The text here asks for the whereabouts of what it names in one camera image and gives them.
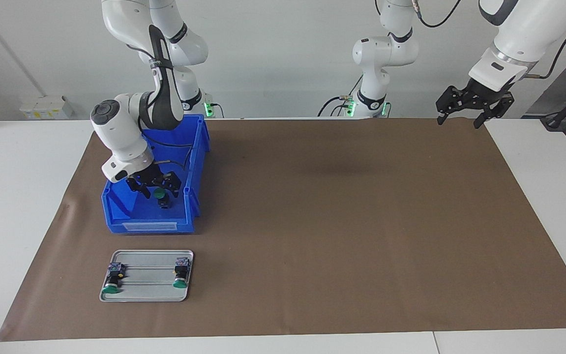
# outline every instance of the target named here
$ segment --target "white table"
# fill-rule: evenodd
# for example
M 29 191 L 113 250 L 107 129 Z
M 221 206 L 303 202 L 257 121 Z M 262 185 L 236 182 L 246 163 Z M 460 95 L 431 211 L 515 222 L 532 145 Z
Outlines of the white table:
M 566 206 L 566 138 L 546 132 L 538 121 L 502 119 L 490 121 L 487 127 L 566 263 L 566 209 L 559 210 L 559 206 Z M 91 131 L 87 121 L 0 122 L 0 269 L 5 269 L 0 281 L 0 327 Z M 553 354 L 566 352 L 566 329 L 0 343 L 0 353 L 100 350 Z

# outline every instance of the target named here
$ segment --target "green led light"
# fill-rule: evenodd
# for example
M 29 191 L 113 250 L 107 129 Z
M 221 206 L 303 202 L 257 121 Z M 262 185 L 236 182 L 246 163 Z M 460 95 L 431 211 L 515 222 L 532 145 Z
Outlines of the green led light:
M 212 117 L 213 116 L 213 107 L 210 105 L 210 103 L 205 102 L 204 103 L 204 110 L 206 110 L 206 116 L 207 117 Z
M 348 112 L 346 113 L 349 117 L 353 117 L 355 115 L 356 106 L 357 103 L 355 103 L 354 101 L 350 101 L 350 104 L 348 105 Z

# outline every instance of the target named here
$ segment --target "white box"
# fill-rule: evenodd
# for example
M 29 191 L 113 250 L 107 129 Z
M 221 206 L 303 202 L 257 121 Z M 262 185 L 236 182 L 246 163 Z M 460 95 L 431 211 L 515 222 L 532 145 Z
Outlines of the white box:
M 73 108 L 65 100 L 52 102 L 49 111 L 55 119 L 71 119 L 73 115 Z
M 40 114 L 38 112 L 34 112 L 33 108 L 36 107 L 36 103 L 23 103 L 20 106 L 20 112 L 23 112 L 23 115 L 27 119 L 40 119 Z
M 55 119 L 51 113 L 51 102 L 38 102 L 33 111 L 38 113 L 40 119 Z

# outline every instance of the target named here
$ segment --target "small component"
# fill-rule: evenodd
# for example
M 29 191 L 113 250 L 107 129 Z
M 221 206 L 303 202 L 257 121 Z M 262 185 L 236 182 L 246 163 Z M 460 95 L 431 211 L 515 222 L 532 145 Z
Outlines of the small component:
M 154 190 L 154 198 L 158 200 L 158 206 L 161 209 L 171 208 L 171 197 L 167 194 L 167 191 L 163 188 L 156 188 Z
M 176 274 L 173 280 L 173 287 L 186 289 L 189 273 L 191 272 L 191 261 L 186 257 L 176 258 L 176 267 L 173 272 Z
M 106 281 L 101 292 L 104 294 L 116 294 L 119 292 L 119 281 L 125 276 L 125 266 L 121 263 L 108 265 Z

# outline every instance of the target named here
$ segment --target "white wall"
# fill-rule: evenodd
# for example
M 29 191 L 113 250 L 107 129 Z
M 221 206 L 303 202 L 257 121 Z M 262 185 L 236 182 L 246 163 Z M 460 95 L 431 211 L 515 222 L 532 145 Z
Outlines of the white wall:
M 426 20 L 445 16 L 453 0 L 422 2 Z M 202 88 L 229 117 L 314 116 L 326 99 L 346 94 L 359 77 L 357 39 L 385 35 L 372 0 L 179 0 L 182 17 L 209 43 L 209 60 L 193 68 Z M 448 85 L 463 87 L 496 29 L 476 0 L 463 2 L 439 29 L 415 24 L 418 61 L 390 70 L 395 117 L 434 117 Z M 105 30 L 100 0 L 0 1 L 0 35 L 47 94 L 62 94 L 81 118 L 119 92 L 152 89 L 149 69 Z M 544 72 L 553 53 L 535 72 Z M 36 95 L 7 56 L 0 58 L 0 119 L 20 118 L 18 96 Z M 508 117 L 520 117 L 548 81 L 519 83 Z

